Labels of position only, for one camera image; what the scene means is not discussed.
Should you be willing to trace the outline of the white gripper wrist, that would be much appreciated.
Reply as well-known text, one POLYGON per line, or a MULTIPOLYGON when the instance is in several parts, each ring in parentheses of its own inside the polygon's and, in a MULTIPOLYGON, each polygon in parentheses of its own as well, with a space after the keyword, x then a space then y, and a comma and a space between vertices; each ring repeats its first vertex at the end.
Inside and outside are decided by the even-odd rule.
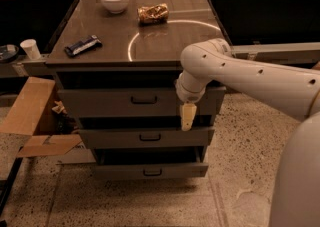
POLYGON ((181 129, 189 131, 196 115, 197 103, 205 93, 208 82, 183 71, 176 80, 178 98, 184 103, 180 106, 181 129))

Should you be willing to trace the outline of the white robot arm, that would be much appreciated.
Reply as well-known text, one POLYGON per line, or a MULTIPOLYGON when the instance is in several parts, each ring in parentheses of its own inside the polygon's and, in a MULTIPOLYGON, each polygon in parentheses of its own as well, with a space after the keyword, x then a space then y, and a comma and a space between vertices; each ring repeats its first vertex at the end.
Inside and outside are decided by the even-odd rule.
POLYGON ((234 58, 223 39, 187 46, 181 65, 176 93, 184 131, 213 80, 301 122, 281 155, 269 227, 320 227, 320 72, 234 58))

